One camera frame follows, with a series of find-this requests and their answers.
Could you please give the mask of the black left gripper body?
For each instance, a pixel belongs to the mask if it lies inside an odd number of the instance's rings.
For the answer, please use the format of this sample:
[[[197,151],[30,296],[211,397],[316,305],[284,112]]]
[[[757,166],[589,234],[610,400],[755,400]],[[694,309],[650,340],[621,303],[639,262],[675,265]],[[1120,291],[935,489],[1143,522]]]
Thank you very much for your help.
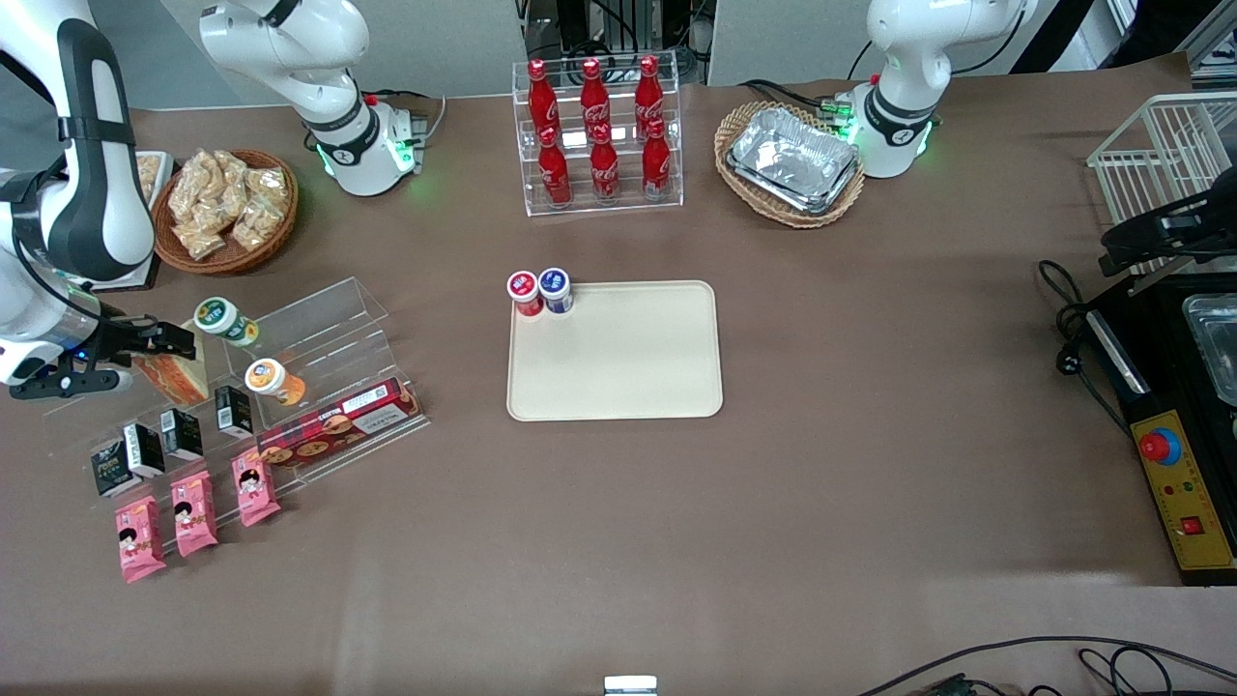
[[[1215,185],[1157,213],[1157,230],[1166,256],[1235,255],[1236,192]]]

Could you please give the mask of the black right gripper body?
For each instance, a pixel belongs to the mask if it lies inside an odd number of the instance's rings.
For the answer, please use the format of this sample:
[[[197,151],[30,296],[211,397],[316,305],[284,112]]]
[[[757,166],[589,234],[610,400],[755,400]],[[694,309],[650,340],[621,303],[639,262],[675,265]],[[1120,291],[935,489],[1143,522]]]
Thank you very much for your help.
[[[157,354],[158,326],[158,318],[151,314],[106,316],[80,344],[80,365],[87,368],[96,368],[98,363],[130,366],[134,354]]]

